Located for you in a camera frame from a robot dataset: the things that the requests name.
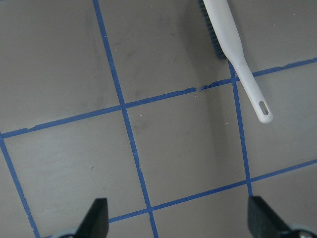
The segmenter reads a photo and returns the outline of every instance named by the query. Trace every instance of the cleaning brush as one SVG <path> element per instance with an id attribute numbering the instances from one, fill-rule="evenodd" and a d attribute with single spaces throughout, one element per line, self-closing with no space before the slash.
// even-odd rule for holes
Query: cleaning brush
<path id="1" fill-rule="evenodd" d="M 249 100 L 262 123 L 273 115 L 244 58 L 242 43 L 227 0 L 199 0 L 213 48 L 218 58 L 233 65 Z"/>

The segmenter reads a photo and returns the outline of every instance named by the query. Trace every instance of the black object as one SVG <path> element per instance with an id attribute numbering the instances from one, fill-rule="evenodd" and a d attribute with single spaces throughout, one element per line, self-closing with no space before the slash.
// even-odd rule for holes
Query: black object
<path id="1" fill-rule="evenodd" d="M 203 0 L 198 0 L 198 4 L 199 4 L 199 7 L 200 7 L 200 9 L 202 11 L 202 14 L 204 16 L 204 19 L 205 19 L 205 22 L 206 22 L 206 25 L 207 25 L 207 29 L 208 29 L 208 32 L 209 32 L 209 35 L 210 35 L 210 39 L 211 39 L 211 42 L 212 42 L 212 45 L 213 45 L 214 52 L 216 53 L 216 55 L 217 55 L 217 57 L 219 59 L 226 59 L 227 57 L 223 53 L 222 48 L 221 48 L 221 46 L 219 44 L 219 40 L 217 38 L 217 35 L 214 32 L 214 29 L 213 29 L 213 26 L 211 24 L 210 18 L 208 16 L 204 1 Z"/>
<path id="2" fill-rule="evenodd" d="M 306 230 L 292 230 L 260 197 L 249 197 L 248 227 L 254 238 L 317 238 Z"/>
<path id="3" fill-rule="evenodd" d="M 105 238 L 109 230 L 106 198 L 95 199 L 74 238 Z"/>

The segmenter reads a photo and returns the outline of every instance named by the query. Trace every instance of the gray floor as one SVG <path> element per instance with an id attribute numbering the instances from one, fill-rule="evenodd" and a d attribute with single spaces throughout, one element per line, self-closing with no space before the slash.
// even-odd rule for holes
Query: gray floor
<path id="1" fill-rule="evenodd" d="M 110 238 L 251 237 L 251 193 L 316 229 L 317 2 L 229 1 L 270 124 L 196 1 L 96 3 L 0 1 L 0 237 L 77 227 L 96 197 Z"/>

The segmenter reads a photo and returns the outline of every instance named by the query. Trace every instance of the brush head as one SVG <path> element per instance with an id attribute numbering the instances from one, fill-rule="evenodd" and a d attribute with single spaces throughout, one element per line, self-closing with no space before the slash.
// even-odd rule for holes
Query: brush head
<path id="1" fill-rule="evenodd" d="M 217 55 L 217 57 L 219 59 L 226 59 L 227 57 L 223 53 L 222 48 L 221 48 L 221 46 L 219 44 L 219 40 L 217 38 L 217 35 L 214 32 L 214 29 L 212 27 L 212 24 L 211 24 L 210 18 L 208 16 L 208 12 L 206 10 L 204 1 L 203 0 L 198 0 L 198 4 L 199 4 L 199 7 L 200 7 L 200 9 L 202 11 L 203 17 L 205 19 L 205 22 L 206 22 L 206 25 L 207 25 L 207 29 L 208 29 L 208 32 L 209 32 L 209 35 L 210 35 L 210 39 L 211 39 L 211 42 L 212 42 L 212 45 L 213 45 L 214 52 L 216 53 L 216 55 Z"/>

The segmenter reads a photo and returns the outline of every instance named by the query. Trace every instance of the blue grout line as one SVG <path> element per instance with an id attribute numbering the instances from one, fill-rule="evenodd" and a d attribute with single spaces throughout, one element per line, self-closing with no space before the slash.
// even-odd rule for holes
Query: blue grout line
<path id="1" fill-rule="evenodd" d="M 244 130 L 243 130 L 242 114 L 241 114 L 240 101 L 239 101 L 239 92 L 237 87 L 235 71 L 230 62 L 229 62 L 229 68 L 230 68 L 230 75 L 232 79 L 233 95 L 234 95 L 234 102 L 235 102 L 236 112 L 237 112 L 240 141 L 241 141 L 241 147 L 242 147 L 242 156 L 243 156 L 244 170 L 245 170 L 247 186 L 248 186 L 248 193 L 249 193 L 249 196 L 252 196 L 253 192 L 252 192 L 252 184 L 251 184 L 251 177 L 250 177 L 250 170 L 249 170 L 247 146 L 246 146 Z"/>
<path id="2" fill-rule="evenodd" d="M 145 214 L 145 213 L 147 213 L 147 212 L 148 212 L 147 209 L 143 209 L 143 210 L 136 211 L 136 212 L 131 212 L 131 213 L 128 213 L 128 214 L 125 214 L 125 215 L 122 215 L 122 216 L 113 217 L 113 218 L 110 218 L 110 219 L 109 219 L 109 223 L 121 221 L 121 220 L 130 218 L 130 217 L 136 217 L 136 216 Z"/>
<path id="3" fill-rule="evenodd" d="M 128 133 L 128 137 L 129 137 L 129 140 L 130 140 L 130 146 L 131 146 L 131 149 L 132 149 L 132 152 L 133 152 L 134 162 L 135 162 L 136 169 L 137 169 L 137 172 L 138 172 L 138 176 L 139 176 L 139 180 L 140 180 L 140 184 L 141 184 L 143 197 L 144 197 L 145 204 L 146 204 L 146 207 L 147 207 L 147 212 L 149 213 L 149 216 L 150 216 L 150 223 L 151 223 L 153 235 L 154 235 L 155 238 L 158 238 L 159 235 L 158 235 L 157 227 L 156 227 L 154 216 L 153 216 L 153 210 L 152 210 L 152 207 L 151 207 L 149 194 L 148 194 L 147 187 L 146 187 L 145 180 L 144 180 L 144 176 L 143 176 L 143 173 L 142 173 L 142 170 L 141 170 L 141 167 L 140 167 L 139 154 L 138 154 L 137 147 L 136 147 L 136 144 L 135 144 L 133 131 L 132 131 L 132 128 L 131 128 L 131 123 L 130 123 L 127 107 L 126 107 L 125 102 L 124 102 L 124 98 L 123 98 L 123 93 L 122 93 L 122 90 L 121 90 L 120 82 L 119 82 L 118 75 L 117 75 L 117 72 L 116 72 L 116 69 L 115 69 L 115 64 L 114 64 L 114 60 L 113 60 L 112 53 L 111 53 L 111 50 L 110 50 L 110 44 L 109 44 L 108 37 L 107 37 L 107 34 L 106 34 L 106 28 L 105 28 L 105 24 L 104 24 L 104 20 L 103 20 L 103 17 L 102 17 L 102 13 L 101 13 L 101 9 L 100 9 L 98 0 L 93 0 L 93 4 L 94 4 L 95 12 L 96 12 L 96 17 L 97 17 L 100 33 L 101 33 L 101 36 L 102 36 L 102 39 L 103 39 L 106 56 L 107 56 L 108 63 L 109 63 L 109 66 L 110 66 L 110 70 L 111 70 L 111 74 L 112 74 L 112 77 L 113 77 L 113 82 L 115 84 L 115 89 L 116 89 L 116 92 L 117 92 L 117 96 L 118 96 L 120 105 L 122 107 L 122 115 L 123 115 L 123 119 L 124 119 L 126 130 L 127 130 L 127 133 Z"/>
<path id="4" fill-rule="evenodd" d="M 194 199 L 197 199 L 197 198 L 200 198 L 200 197 L 205 197 L 205 196 L 208 196 L 208 195 L 211 195 L 211 194 L 214 194 L 214 193 L 222 192 L 222 191 L 234 188 L 234 187 L 239 187 L 239 186 L 245 185 L 246 183 L 247 182 L 244 180 L 244 181 L 236 182 L 236 183 L 229 184 L 229 185 L 226 185 L 226 186 L 223 186 L 223 187 L 215 188 L 215 189 L 212 189 L 212 190 L 209 190 L 209 191 L 201 192 L 201 193 L 198 193 L 198 194 L 195 194 L 195 195 L 191 195 L 191 196 L 188 196 L 188 197 L 183 197 L 183 198 L 171 201 L 171 202 L 167 202 L 167 203 L 163 203 L 163 204 L 154 206 L 153 210 L 155 211 L 155 210 L 159 210 L 159 209 L 162 209 L 162 208 L 165 208 L 165 207 L 170 207 L 170 206 L 173 206 L 173 205 L 176 205 L 176 204 L 179 204 L 179 203 L 183 203 L 183 202 L 187 202 L 187 201 L 190 201 L 190 200 L 194 200 Z"/>
<path id="5" fill-rule="evenodd" d="M 42 130 L 42 129 L 50 128 L 53 126 L 62 125 L 62 124 L 66 124 L 66 123 L 70 123 L 70 122 L 74 122 L 74 121 L 79 121 L 79 120 L 83 120 L 83 119 L 87 119 L 87 118 L 91 118 L 91 117 L 95 117 L 95 116 L 100 116 L 103 114 L 112 113 L 112 112 L 116 112 L 116 111 L 120 111 L 120 110 L 121 110 L 121 106 L 114 106 L 114 107 L 110 107 L 110 108 L 106 108 L 106 109 L 93 111 L 90 113 L 84 113 L 84 114 L 80 114 L 80 115 L 69 117 L 69 118 L 64 118 L 64 119 L 60 119 L 60 120 L 54 120 L 51 122 L 39 124 L 39 125 L 36 125 L 35 127 L 30 128 L 30 129 L 23 128 L 23 129 L 19 129 L 19 130 L 6 132 L 6 133 L 3 133 L 2 136 L 5 139 L 5 138 L 29 133 L 32 131 Z"/>
<path id="6" fill-rule="evenodd" d="M 8 151 L 7 151 L 7 148 L 6 148 L 6 145 L 5 145 L 5 142 L 3 140 L 3 137 L 1 135 L 1 133 L 0 133 L 0 147 L 1 147 L 4 159 L 6 161 L 6 164 L 8 166 L 8 169 L 10 171 L 11 177 L 13 179 L 14 185 L 16 187 L 16 190 L 17 190 L 17 192 L 19 194 L 19 197 L 21 199 L 22 205 L 24 207 L 24 211 L 25 211 L 26 215 L 28 216 L 28 219 L 29 219 L 31 228 L 33 230 L 33 233 L 35 235 L 35 238 L 41 238 L 39 230 L 38 230 L 38 228 L 37 228 L 37 226 L 35 224 L 35 221 L 34 221 L 34 219 L 32 217 L 30 207 L 29 207 L 29 205 L 28 205 L 28 203 L 26 201 L 26 198 L 24 197 L 22 186 L 20 184 L 20 181 L 19 181 L 18 176 L 16 174 L 16 171 L 14 169 L 12 160 L 10 158 L 10 155 L 9 155 Z"/>
<path id="7" fill-rule="evenodd" d="M 290 63 L 290 64 L 287 64 L 287 65 L 282 66 L 282 67 L 274 67 L 274 68 L 264 69 L 261 71 L 254 72 L 253 76 L 254 77 L 262 76 L 265 74 L 270 74 L 270 73 L 274 73 L 274 72 L 278 72 L 278 71 L 282 71 L 282 70 L 286 70 L 286 69 L 290 69 L 290 68 L 294 68 L 294 67 L 299 67 L 299 66 L 303 66 L 306 64 L 314 63 L 314 62 L 317 62 L 317 58 Z M 214 88 L 214 87 L 229 84 L 229 83 L 231 83 L 231 79 L 223 79 L 223 80 L 213 82 L 209 85 L 206 85 L 198 90 L 196 88 L 188 88 L 188 89 L 185 89 L 183 91 L 175 91 L 175 92 L 171 92 L 171 93 L 166 93 L 166 94 L 162 94 L 162 95 L 158 95 L 158 96 L 154 96 L 154 97 L 145 98 L 145 99 L 141 99 L 138 101 L 126 103 L 125 105 L 126 105 L 126 108 L 137 107 L 137 106 L 140 106 L 143 104 L 152 103 L 152 102 L 156 102 L 156 101 L 160 101 L 160 100 L 164 100 L 164 99 L 168 99 L 168 98 L 173 98 L 173 97 L 181 96 L 181 95 L 188 94 L 188 93 L 200 92 L 200 91 L 203 91 L 203 90 L 206 90 L 209 88 Z M 29 133 L 32 131 L 49 128 L 52 126 L 66 124 L 69 122 L 74 122 L 74 121 L 78 121 L 78 120 L 82 120 L 82 119 L 86 119 L 86 118 L 99 116 L 99 115 L 106 114 L 106 113 L 119 111 L 120 109 L 121 109 L 121 106 L 114 106 L 114 107 L 110 107 L 110 108 L 105 108 L 105 109 L 97 110 L 97 111 L 90 112 L 90 113 L 84 113 L 84 114 L 80 114 L 80 115 L 65 118 L 65 119 L 60 119 L 60 120 L 55 120 L 55 121 L 43 123 L 40 125 L 36 125 L 35 127 L 30 128 L 30 129 L 22 128 L 22 129 L 18 129 L 18 130 L 14 130 L 14 131 L 9 131 L 9 132 L 3 133 L 2 136 L 3 136 L 3 138 L 9 138 L 9 137 Z"/>
<path id="8" fill-rule="evenodd" d="M 266 178 L 269 178 L 269 177 L 272 177 L 272 176 L 284 174 L 284 173 L 287 173 L 287 172 L 290 172 L 290 171 L 294 171 L 294 170 L 301 169 L 301 168 L 307 167 L 309 165 L 315 165 L 315 164 L 317 164 L 317 160 L 304 162 L 304 163 L 299 164 L 299 165 L 294 165 L 294 166 L 291 166 L 291 167 L 288 167 L 288 168 L 285 168 L 285 169 L 281 169 L 281 170 L 278 170 L 278 171 L 274 171 L 274 172 L 271 172 L 271 173 L 268 173 L 268 174 L 265 174 L 265 175 L 257 176 L 255 178 L 252 178 L 251 181 L 255 182 L 255 181 L 263 180 L 263 179 L 266 179 Z"/>

